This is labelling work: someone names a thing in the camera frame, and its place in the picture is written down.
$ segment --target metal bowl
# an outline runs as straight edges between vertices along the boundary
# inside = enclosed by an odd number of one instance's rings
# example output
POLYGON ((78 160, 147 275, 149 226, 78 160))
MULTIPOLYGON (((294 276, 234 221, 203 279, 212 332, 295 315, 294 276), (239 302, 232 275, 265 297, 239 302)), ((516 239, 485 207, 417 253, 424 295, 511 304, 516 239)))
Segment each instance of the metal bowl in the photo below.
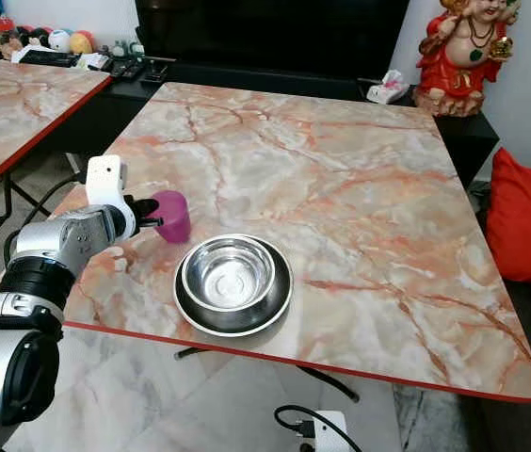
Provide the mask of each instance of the metal bowl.
POLYGON ((265 297, 244 309, 226 312, 203 308, 186 293, 182 282, 184 263, 189 255, 178 265, 173 296, 182 316, 196 329, 223 337, 247 336, 272 325, 288 307, 293 292, 293 273, 288 261, 272 244, 256 237, 250 238, 272 256, 276 271, 272 288, 265 297))
POLYGON ((263 245, 239 234, 210 238, 192 249, 182 265, 186 293, 201 307, 235 313, 263 299, 276 269, 263 245))

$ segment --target black tv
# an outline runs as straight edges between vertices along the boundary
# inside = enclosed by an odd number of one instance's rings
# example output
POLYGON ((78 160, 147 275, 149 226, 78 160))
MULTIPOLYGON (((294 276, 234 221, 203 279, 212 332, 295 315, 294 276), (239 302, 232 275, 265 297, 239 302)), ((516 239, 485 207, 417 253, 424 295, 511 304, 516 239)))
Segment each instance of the black tv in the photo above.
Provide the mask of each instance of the black tv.
POLYGON ((148 57, 380 79, 410 0, 136 0, 148 57))

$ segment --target pink cup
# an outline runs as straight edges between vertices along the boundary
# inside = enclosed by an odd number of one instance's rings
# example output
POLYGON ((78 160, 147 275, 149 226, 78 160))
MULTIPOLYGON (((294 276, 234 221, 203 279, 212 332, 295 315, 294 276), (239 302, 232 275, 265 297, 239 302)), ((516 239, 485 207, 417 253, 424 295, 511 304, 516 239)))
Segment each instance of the pink cup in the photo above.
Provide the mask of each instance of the pink cup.
POLYGON ((185 243, 190 238, 190 216, 184 195, 178 191, 164 190, 153 194, 159 201, 159 208, 150 214, 150 218, 163 219, 163 226, 155 227, 169 243, 185 243))

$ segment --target floor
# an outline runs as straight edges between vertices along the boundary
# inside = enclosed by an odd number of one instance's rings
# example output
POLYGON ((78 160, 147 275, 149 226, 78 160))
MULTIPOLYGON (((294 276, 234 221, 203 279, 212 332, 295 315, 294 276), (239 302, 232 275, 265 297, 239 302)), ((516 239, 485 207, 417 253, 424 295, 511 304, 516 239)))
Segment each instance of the floor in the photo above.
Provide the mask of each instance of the floor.
MULTIPOLYGON (((13 177, 39 198, 70 174, 61 155, 31 155, 13 177)), ((0 272, 3 241, 31 210, 16 194, 13 203, 14 214, 0 231, 0 272)), ((0 214, 3 208, 0 189, 0 214)), ((360 394, 354 404, 290 365, 215 352, 175 361, 181 347, 64 332, 56 398, 43 416, 16 431, 7 452, 299 451, 299 438, 272 415, 289 403, 342 411, 364 452, 487 450, 475 399, 468 397, 335 375, 360 394)))

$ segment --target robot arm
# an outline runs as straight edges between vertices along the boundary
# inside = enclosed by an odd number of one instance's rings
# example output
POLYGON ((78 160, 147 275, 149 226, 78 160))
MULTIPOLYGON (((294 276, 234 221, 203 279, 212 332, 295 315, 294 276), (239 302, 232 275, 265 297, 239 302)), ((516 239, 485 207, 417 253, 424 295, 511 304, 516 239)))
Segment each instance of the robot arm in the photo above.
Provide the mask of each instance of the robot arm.
POLYGON ((0 282, 0 449, 22 423, 52 403, 67 297, 89 259, 137 234, 158 207, 123 197, 125 166, 116 155, 88 166, 90 206, 26 225, 0 282))

